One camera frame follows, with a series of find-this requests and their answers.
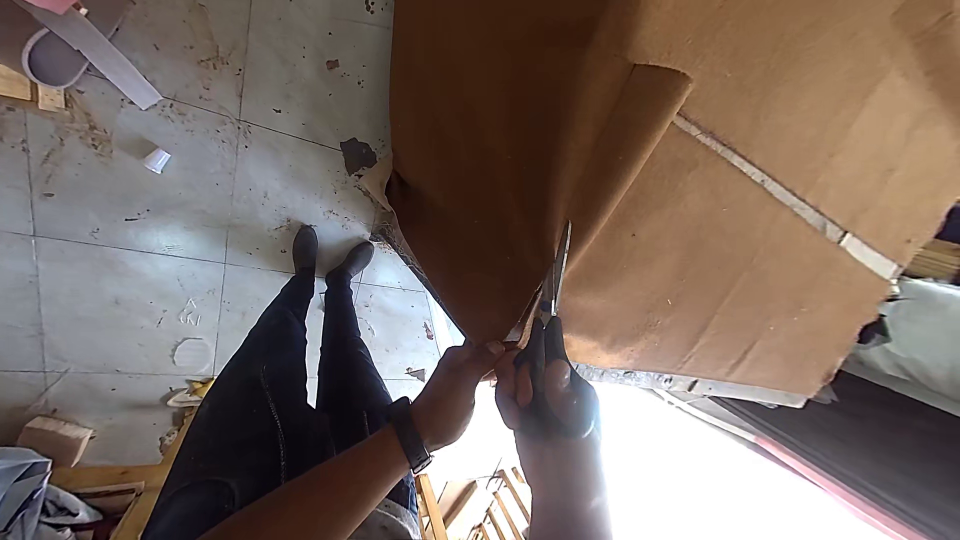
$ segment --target scissor blade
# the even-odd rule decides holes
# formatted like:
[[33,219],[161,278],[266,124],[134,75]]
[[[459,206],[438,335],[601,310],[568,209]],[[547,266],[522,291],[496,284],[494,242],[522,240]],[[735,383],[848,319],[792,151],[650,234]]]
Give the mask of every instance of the scissor blade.
[[570,231],[573,229],[573,224],[569,220],[566,221],[566,227],[564,227],[564,233],[560,236],[560,243],[557,245],[557,256],[553,260],[553,267],[551,269],[552,279],[550,280],[551,288],[553,289],[553,301],[551,302],[551,315],[556,316],[557,312],[560,310],[560,291],[561,287],[564,285],[564,272],[566,272],[566,256],[570,253]]

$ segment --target wristwatch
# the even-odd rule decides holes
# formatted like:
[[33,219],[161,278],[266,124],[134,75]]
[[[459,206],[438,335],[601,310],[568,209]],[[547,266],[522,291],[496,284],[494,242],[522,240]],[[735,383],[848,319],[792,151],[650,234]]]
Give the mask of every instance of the wristwatch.
[[410,462],[410,470],[419,473],[433,461],[433,455],[426,450],[423,437],[414,426],[414,419],[410,416],[410,399],[403,397],[387,405],[387,416],[396,431],[396,438],[400,441],[400,448]]

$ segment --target hand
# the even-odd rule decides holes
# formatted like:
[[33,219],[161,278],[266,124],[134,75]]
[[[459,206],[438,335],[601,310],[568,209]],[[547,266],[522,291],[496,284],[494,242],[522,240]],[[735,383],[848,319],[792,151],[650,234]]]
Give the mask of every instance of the hand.
[[[500,417],[515,432],[520,464],[531,485],[540,484],[540,491],[545,494],[553,493],[556,489],[566,492],[568,485],[553,485],[572,480],[569,475],[559,474],[561,471],[578,470],[584,468],[585,463],[599,462],[599,426],[595,426],[582,439],[561,435],[543,439],[520,431],[520,410],[533,401],[533,384],[528,364],[521,365],[519,370],[514,366],[514,358],[518,353],[519,350],[507,352],[494,367],[497,379],[496,405],[500,409]],[[583,415],[595,413],[598,407],[596,392],[585,381],[581,381],[581,384],[571,383],[570,366],[566,361],[548,359],[543,383],[546,401],[562,422],[578,422]]]
[[503,345],[497,342],[446,350],[437,370],[410,407],[414,425],[428,452],[443,448],[464,434],[473,416],[476,386],[503,352]]

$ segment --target dark jeans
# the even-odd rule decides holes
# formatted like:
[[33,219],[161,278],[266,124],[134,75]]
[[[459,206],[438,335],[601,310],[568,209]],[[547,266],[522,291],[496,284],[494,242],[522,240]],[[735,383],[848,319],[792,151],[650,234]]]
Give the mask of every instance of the dark jeans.
[[[307,404],[313,283],[312,275],[296,275],[283,286],[211,386],[144,540],[193,540],[387,423],[390,394],[360,337],[347,274],[326,279],[317,407]],[[417,515],[412,475],[387,498]]]

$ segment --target black boot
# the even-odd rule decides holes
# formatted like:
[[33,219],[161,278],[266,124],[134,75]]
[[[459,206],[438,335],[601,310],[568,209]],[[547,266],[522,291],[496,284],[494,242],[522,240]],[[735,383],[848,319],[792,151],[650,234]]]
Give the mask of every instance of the black boot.
[[301,225],[294,236],[294,271],[311,276],[317,271],[317,232],[309,225]]
[[350,280],[363,271],[363,269],[370,264],[371,260],[373,260],[373,244],[364,240],[353,246],[353,249],[351,249],[344,258],[344,261],[333,270],[327,272],[326,275],[328,278],[331,278],[338,274],[346,274],[347,279]]

